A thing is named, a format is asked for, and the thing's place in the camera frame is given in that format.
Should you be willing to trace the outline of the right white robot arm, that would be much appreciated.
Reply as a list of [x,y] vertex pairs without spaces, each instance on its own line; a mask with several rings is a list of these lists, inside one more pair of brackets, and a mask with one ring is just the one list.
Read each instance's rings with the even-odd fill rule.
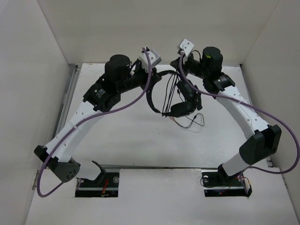
[[270,125],[247,103],[233,79],[222,71],[223,56],[218,48],[204,48],[199,60],[185,48],[180,48],[178,54],[171,66],[178,70],[184,84],[198,95],[213,97],[220,103],[246,139],[238,153],[217,168],[218,181],[227,185],[235,176],[277,151],[281,128]]

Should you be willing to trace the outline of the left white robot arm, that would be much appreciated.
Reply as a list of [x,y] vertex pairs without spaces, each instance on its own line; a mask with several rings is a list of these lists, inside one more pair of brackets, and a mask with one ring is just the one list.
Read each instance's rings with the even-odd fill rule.
[[73,159],[73,154],[100,119],[132,106],[146,94],[160,62],[161,57],[153,50],[140,53],[133,64],[126,55],[112,56],[69,122],[49,143],[35,148],[35,155],[43,163],[40,171],[48,168],[62,183],[78,178],[89,180],[94,186],[102,185],[104,169],[95,161],[91,168],[85,168]]

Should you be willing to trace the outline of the black headphones with cable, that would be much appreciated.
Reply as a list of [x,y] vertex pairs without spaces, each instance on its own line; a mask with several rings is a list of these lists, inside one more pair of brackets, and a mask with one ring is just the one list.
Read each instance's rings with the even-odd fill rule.
[[[162,110],[159,110],[154,106],[152,93],[155,84],[161,81],[162,77],[165,75],[169,75],[170,77],[165,89],[163,108]],[[164,70],[161,72],[154,72],[150,79],[148,90],[146,91],[146,99],[152,111],[163,117],[170,118],[183,129],[189,129],[193,124],[197,124],[201,127],[205,126],[205,120],[202,113],[197,113],[192,119],[188,117],[196,110],[199,111],[203,108],[201,94],[182,81],[179,78],[179,72],[177,71]],[[190,123],[187,126],[181,125],[176,121],[176,119],[180,117],[187,118],[190,120]]]

